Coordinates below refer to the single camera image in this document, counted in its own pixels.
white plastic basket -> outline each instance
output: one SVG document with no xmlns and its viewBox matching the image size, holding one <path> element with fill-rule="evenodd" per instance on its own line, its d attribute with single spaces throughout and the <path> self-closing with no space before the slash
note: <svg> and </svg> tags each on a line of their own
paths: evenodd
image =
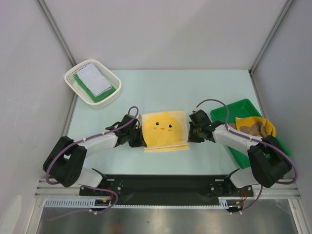
<svg viewBox="0 0 312 234">
<path fill-rule="evenodd" d="M 78 85 L 77 81 L 75 81 L 74 75 L 80 71 L 82 68 L 86 67 L 88 64 L 93 63 L 95 67 L 98 68 L 98 70 L 102 73 L 103 76 L 107 78 L 107 80 L 111 83 L 112 86 L 116 88 L 116 91 L 113 92 L 111 95 L 109 95 L 107 98 L 105 98 L 102 101 L 94 102 L 89 95 L 81 88 L 80 85 Z M 108 70 L 103 64 L 101 64 L 99 61 L 94 59 L 89 59 L 86 61 L 83 61 L 79 64 L 77 64 L 75 67 L 70 69 L 65 74 L 65 82 L 69 85 L 69 87 L 72 88 L 72 90 L 81 97 L 82 100 L 84 100 L 87 104 L 90 106 L 101 109 L 111 102 L 113 102 L 119 95 L 120 95 L 120 89 L 121 89 L 121 81 L 116 77 L 110 70 Z"/>
</svg>

green basket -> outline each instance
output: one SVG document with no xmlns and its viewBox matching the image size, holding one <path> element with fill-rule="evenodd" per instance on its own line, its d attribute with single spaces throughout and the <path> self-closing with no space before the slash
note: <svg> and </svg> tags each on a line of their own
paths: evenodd
<svg viewBox="0 0 312 234">
<path fill-rule="evenodd" d="M 261 117 L 261 114 L 257 111 L 257 109 L 254 107 L 254 105 L 250 102 L 249 99 L 243 99 L 241 101 L 234 102 L 230 105 L 228 105 L 228 108 L 230 110 L 230 118 L 229 123 L 235 123 L 235 118 L 246 118 L 250 116 L 259 116 Z M 227 111 L 225 107 L 220 107 L 218 109 L 212 110 L 210 112 L 212 121 L 220 120 L 222 122 L 225 122 Z M 285 145 L 280 141 L 280 139 L 276 136 L 276 139 L 282 146 L 283 151 L 287 156 L 290 156 L 290 152 L 285 147 Z M 235 158 L 236 162 L 240 166 L 240 168 L 244 169 L 247 167 L 250 167 L 249 158 L 242 154 L 241 152 L 229 147 L 233 157 Z"/>
</svg>

black mounting plate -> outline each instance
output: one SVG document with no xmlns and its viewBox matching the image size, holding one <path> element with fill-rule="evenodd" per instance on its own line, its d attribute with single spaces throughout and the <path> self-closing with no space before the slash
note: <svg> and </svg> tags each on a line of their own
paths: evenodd
<svg viewBox="0 0 312 234">
<path fill-rule="evenodd" d="M 119 196 L 118 205 L 205 206 L 219 205 L 219 197 L 241 197 L 241 189 L 227 175 L 106 175 L 106 188 Z M 254 196 L 252 186 L 242 188 Z M 80 196 L 109 193 L 80 189 Z"/>
</svg>

yellow towel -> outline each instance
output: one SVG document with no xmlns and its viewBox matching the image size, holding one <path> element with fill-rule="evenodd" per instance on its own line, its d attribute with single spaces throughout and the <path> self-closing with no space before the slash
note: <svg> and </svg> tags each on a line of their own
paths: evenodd
<svg viewBox="0 0 312 234">
<path fill-rule="evenodd" d="M 262 117 L 247 117 L 247 118 L 237 118 L 235 119 L 236 129 L 253 135 L 266 137 L 267 135 L 271 135 L 276 137 L 276 130 L 273 124 Z"/>
<path fill-rule="evenodd" d="M 189 149 L 184 111 L 142 115 L 145 152 L 167 152 Z"/>
</svg>

